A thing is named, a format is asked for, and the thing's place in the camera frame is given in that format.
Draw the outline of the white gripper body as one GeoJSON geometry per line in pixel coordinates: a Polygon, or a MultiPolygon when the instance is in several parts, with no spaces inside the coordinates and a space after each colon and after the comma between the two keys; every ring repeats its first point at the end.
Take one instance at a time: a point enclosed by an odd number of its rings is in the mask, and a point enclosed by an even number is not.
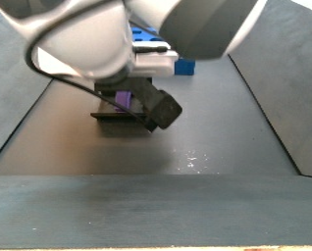
{"type": "Polygon", "coordinates": [[[166,46],[136,46],[134,68],[130,76],[156,77],[174,75],[178,54],[166,46]]]}

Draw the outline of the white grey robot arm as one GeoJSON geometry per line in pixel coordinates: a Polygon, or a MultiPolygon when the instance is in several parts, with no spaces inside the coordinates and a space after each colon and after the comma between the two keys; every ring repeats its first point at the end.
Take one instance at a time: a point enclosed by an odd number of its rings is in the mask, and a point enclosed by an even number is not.
{"type": "Polygon", "coordinates": [[[90,79],[137,70],[130,21],[141,19],[181,57],[219,59],[241,43],[268,0],[0,0],[15,30],[90,79]]]}

